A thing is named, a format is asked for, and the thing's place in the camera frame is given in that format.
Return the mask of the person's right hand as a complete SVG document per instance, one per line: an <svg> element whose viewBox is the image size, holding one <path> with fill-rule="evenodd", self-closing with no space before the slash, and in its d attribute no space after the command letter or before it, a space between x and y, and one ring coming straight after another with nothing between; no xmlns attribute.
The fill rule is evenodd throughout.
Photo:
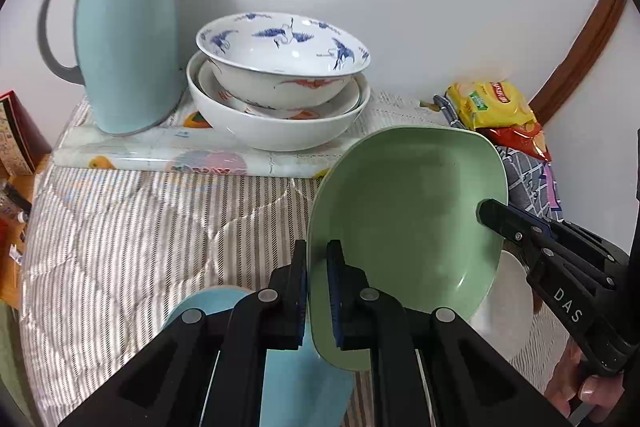
<svg viewBox="0 0 640 427"><path fill-rule="evenodd" d="M544 396L563 416L570 416L570 400L578 398L593 406L589 417L600 424L610 415L624 393L623 376L605 378L598 375L582 377L579 365L582 350L570 338L559 362L556 363Z"/></svg>

